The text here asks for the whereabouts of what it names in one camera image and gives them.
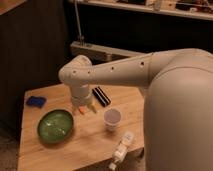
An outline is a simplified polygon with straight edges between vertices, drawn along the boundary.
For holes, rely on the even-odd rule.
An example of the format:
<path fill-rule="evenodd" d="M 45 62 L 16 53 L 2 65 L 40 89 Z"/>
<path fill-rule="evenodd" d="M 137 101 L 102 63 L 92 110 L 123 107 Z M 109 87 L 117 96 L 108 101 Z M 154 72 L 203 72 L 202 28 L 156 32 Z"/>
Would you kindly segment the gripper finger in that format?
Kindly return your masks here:
<path fill-rule="evenodd" d="M 77 113 L 78 113 L 78 108 L 73 107 L 73 113 L 74 113 L 74 114 L 77 114 Z"/>
<path fill-rule="evenodd" d="M 89 108 L 90 108 L 90 110 L 91 110 L 93 113 L 97 113 L 96 108 L 95 108 L 94 105 L 90 104 L 90 105 L 89 105 Z"/>

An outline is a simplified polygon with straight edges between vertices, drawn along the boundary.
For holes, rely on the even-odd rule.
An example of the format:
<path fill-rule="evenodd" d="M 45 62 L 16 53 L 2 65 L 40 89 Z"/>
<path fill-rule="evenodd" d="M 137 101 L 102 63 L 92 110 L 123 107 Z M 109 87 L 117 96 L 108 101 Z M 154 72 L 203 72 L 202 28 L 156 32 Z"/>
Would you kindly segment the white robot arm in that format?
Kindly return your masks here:
<path fill-rule="evenodd" d="M 201 49 L 147 53 L 93 65 L 78 55 L 59 71 L 74 106 L 91 102 L 90 87 L 146 88 L 146 171 L 213 171 L 213 54 Z"/>

